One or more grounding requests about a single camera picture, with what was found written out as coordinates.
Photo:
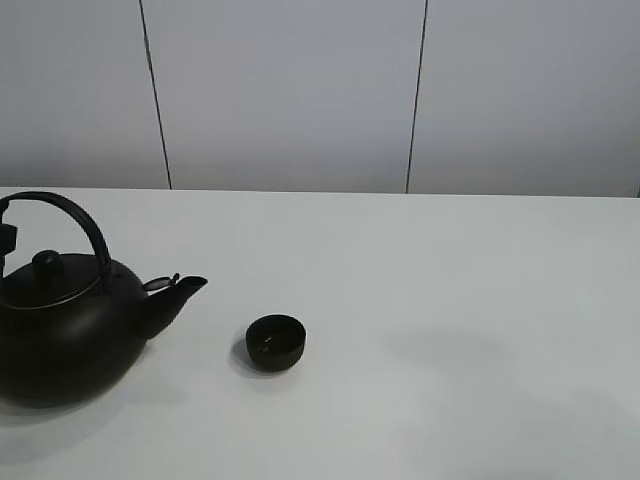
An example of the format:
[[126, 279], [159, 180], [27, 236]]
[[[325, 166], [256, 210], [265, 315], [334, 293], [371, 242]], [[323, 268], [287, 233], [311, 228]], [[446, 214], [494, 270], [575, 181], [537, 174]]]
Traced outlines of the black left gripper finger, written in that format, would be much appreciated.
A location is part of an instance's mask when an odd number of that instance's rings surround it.
[[0, 254], [10, 254], [16, 249], [17, 228], [9, 224], [0, 225]]

